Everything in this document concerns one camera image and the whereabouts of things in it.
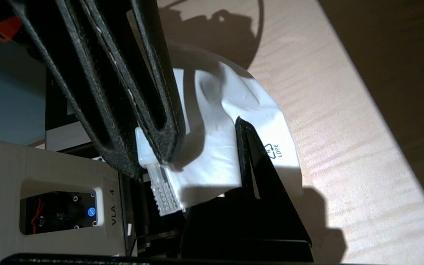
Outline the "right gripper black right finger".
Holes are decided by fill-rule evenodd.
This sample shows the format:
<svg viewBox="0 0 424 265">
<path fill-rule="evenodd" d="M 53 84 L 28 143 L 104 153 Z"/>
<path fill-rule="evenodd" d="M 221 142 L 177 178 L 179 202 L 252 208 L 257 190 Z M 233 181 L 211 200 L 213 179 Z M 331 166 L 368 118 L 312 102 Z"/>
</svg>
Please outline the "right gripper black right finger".
<svg viewBox="0 0 424 265">
<path fill-rule="evenodd" d="M 258 259 L 311 262 L 312 241 L 254 126 L 235 123 L 243 193 L 252 211 L 246 224 L 256 235 L 245 240 Z"/>
</svg>

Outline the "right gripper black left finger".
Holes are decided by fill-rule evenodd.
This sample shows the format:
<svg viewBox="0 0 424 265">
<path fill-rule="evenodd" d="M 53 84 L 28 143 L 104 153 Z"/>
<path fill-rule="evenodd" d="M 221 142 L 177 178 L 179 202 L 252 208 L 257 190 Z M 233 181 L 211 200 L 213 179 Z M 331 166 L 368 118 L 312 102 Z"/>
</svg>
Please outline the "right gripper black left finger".
<svg viewBox="0 0 424 265">
<path fill-rule="evenodd" d="M 238 210 L 242 191 L 232 190 L 193 206 L 181 238 L 182 258 L 242 258 Z"/>
</svg>

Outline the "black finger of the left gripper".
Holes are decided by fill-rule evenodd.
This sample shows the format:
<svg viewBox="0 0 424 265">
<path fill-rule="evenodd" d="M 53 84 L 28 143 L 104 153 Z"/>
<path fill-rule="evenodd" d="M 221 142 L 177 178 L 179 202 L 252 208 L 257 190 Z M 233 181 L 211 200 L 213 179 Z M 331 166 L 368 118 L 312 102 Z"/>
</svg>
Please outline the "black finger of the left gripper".
<svg viewBox="0 0 424 265">
<path fill-rule="evenodd" d="M 178 156 L 185 122 L 155 0 L 88 0 L 87 15 L 161 164 Z"/>
<path fill-rule="evenodd" d="M 135 128 L 150 75 L 129 0 L 10 0 L 99 154 L 139 174 Z"/>
</svg>

